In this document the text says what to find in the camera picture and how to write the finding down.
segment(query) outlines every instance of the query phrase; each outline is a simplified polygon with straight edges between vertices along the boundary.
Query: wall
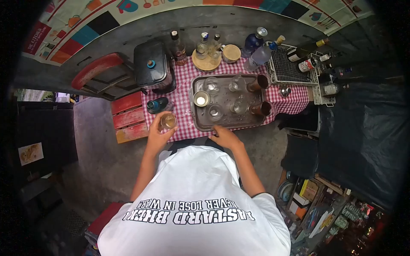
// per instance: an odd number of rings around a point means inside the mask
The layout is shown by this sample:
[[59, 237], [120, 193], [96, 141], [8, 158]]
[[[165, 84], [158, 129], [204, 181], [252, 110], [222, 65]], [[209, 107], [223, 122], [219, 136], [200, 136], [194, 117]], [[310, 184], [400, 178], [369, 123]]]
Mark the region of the wall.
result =
[[[170, 43], [169, 33], [174, 29], [180, 30], [188, 53], [192, 53], [204, 31], [212, 36], [220, 33], [222, 43], [242, 47], [246, 36], [254, 33], [259, 26], [267, 28], [267, 40], [274, 40], [283, 34], [290, 45], [325, 37], [322, 32], [301, 22], [256, 9], [234, 6], [187, 7], [154, 14], [118, 27], [81, 49], [61, 67], [22, 57], [13, 86], [86, 95], [71, 88], [71, 81], [87, 64], [105, 54], [121, 52], [132, 61], [135, 46], [152, 38]], [[375, 16], [370, 16], [331, 35], [331, 47], [323, 47], [323, 51], [342, 51], [347, 59], [355, 56], [356, 60], [373, 61], [383, 56], [393, 57], [392, 46], [386, 40], [388, 36], [381, 31], [383, 29]]]

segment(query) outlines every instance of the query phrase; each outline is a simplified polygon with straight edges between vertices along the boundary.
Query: wooden chair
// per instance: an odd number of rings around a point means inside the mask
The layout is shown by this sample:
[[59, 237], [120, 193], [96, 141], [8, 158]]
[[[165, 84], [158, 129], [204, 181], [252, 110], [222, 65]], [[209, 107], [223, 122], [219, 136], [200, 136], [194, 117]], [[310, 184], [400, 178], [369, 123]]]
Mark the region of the wooden chair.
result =
[[[114, 77], [109, 81], [103, 81], [95, 78], [102, 72], [117, 66], [124, 72], [124, 74]], [[95, 94], [96, 96], [102, 97], [109, 101], [114, 101], [126, 95], [142, 90], [146, 94], [146, 91], [144, 89], [138, 87], [135, 81], [134, 71], [131, 68], [132, 66], [132, 63], [128, 62], [125, 58], [122, 58], [121, 54], [118, 52], [107, 54], [96, 59], [95, 61], [88, 64], [85, 68], [83, 68], [83, 70], [81, 70], [71, 82], [71, 87], [77, 90], [84, 90], [88, 93]], [[100, 89], [92, 87], [87, 84], [91, 80], [100, 84], [104, 84], [105, 86]], [[107, 93], [107, 90], [112, 87], [120, 88], [123, 91], [119, 95], [111, 95]]]

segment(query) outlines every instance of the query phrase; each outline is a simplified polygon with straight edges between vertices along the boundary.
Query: blue bottle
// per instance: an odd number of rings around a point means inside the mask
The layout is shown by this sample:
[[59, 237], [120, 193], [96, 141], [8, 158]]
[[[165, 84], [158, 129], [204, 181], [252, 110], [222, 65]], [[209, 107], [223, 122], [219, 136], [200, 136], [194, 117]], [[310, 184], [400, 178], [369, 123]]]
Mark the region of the blue bottle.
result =
[[162, 111], [172, 111], [174, 109], [174, 103], [166, 97], [160, 97], [156, 100], [150, 100], [147, 102], [147, 110], [150, 114], [158, 114]]
[[268, 31], [259, 27], [256, 29], [256, 34], [250, 34], [245, 40], [245, 46], [241, 49], [241, 57], [249, 58], [251, 54], [256, 51], [257, 48], [263, 45], [263, 38], [268, 34]]

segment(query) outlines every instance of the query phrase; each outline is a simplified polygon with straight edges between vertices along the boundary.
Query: white t-shirt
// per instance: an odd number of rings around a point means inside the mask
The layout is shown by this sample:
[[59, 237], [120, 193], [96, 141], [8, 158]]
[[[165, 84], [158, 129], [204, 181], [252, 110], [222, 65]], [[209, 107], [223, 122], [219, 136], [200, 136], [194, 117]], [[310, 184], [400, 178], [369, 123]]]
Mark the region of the white t-shirt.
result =
[[239, 187], [228, 154], [188, 146], [159, 163], [101, 231], [98, 248], [102, 256], [288, 256], [290, 236], [272, 195], [250, 198]]

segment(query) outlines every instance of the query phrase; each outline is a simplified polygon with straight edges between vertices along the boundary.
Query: person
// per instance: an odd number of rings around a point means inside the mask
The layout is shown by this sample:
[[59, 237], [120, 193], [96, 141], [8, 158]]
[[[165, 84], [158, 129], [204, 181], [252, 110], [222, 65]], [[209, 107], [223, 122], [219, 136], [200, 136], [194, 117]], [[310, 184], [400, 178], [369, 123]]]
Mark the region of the person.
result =
[[215, 147], [191, 145], [163, 151], [155, 173], [157, 154], [178, 129], [158, 131], [165, 113], [150, 126], [131, 202], [100, 233], [101, 255], [288, 256], [290, 235], [275, 200], [227, 128], [215, 125], [209, 138], [230, 149], [236, 165]]

